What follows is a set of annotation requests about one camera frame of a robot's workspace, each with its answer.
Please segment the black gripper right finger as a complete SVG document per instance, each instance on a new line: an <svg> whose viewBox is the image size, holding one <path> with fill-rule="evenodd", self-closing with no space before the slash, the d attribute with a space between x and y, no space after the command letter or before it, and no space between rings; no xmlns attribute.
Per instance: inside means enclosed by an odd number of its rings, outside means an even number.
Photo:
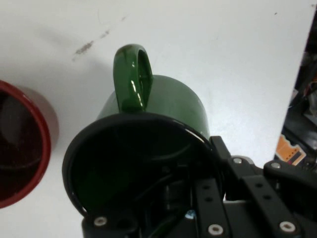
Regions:
<svg viewBox="0 0 317 238"><path fill-rule="evenodd" d="M317 176L283 161L263 169L231 156L220 136L210 137L223 176L233 238L315 238Z"/></svg>

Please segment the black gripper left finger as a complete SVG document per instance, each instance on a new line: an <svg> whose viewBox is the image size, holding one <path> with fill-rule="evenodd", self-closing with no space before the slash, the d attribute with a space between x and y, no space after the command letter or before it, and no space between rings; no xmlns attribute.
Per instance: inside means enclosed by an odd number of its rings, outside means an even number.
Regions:
<svg viewBox="0 0 317 238"><path fill-rule="evenodd" d="M230 238L214 178L152 187L134 202L110 205L82 221L85 238Z"/></svg>

